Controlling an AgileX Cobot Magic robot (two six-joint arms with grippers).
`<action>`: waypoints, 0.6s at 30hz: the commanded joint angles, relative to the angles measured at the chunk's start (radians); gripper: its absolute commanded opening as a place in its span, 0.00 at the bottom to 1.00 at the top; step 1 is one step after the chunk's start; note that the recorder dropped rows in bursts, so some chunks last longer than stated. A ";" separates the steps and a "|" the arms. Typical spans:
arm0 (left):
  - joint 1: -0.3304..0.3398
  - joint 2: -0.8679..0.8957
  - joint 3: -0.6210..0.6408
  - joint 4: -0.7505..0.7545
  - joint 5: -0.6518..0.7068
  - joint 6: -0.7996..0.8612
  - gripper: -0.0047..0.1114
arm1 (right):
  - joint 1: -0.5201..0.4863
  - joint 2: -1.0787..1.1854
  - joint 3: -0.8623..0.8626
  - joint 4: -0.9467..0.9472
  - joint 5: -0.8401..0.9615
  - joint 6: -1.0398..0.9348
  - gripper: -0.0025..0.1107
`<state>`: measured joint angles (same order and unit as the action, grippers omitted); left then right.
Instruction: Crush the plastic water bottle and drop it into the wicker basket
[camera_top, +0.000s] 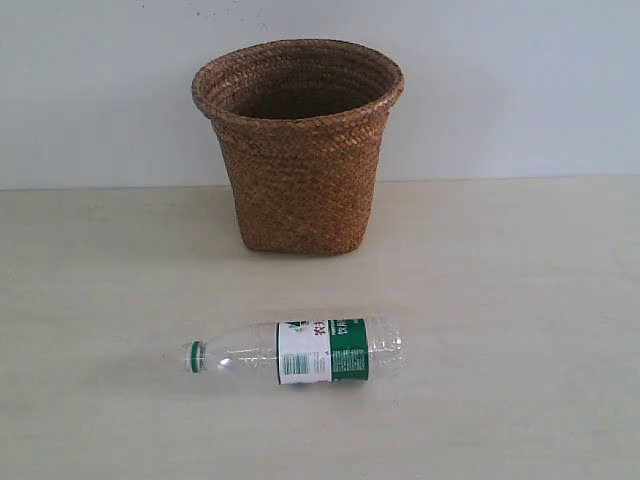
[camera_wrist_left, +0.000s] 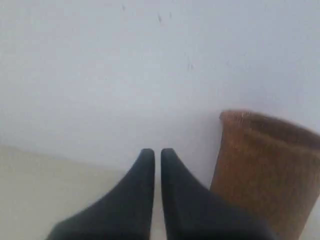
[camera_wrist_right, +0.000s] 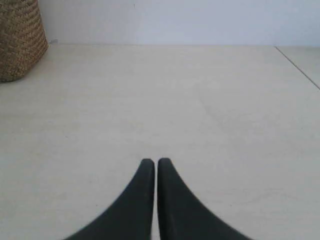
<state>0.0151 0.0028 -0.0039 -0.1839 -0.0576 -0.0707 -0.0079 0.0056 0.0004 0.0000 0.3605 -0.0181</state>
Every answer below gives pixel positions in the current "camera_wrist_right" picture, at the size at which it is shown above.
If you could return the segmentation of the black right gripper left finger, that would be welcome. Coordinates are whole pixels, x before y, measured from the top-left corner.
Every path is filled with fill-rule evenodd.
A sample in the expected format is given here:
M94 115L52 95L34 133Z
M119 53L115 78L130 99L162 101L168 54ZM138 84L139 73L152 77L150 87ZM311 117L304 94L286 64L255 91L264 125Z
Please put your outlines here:
M155 164L142 159L119 197L69 240L150 240L155 192Z

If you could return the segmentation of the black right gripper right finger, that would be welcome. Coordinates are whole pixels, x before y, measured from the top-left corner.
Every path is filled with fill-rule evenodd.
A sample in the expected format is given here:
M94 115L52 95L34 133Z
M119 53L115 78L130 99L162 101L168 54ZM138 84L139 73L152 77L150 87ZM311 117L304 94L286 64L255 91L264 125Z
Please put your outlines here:
M201 203L169 158L158 161L157 212L162 240L249 239Z

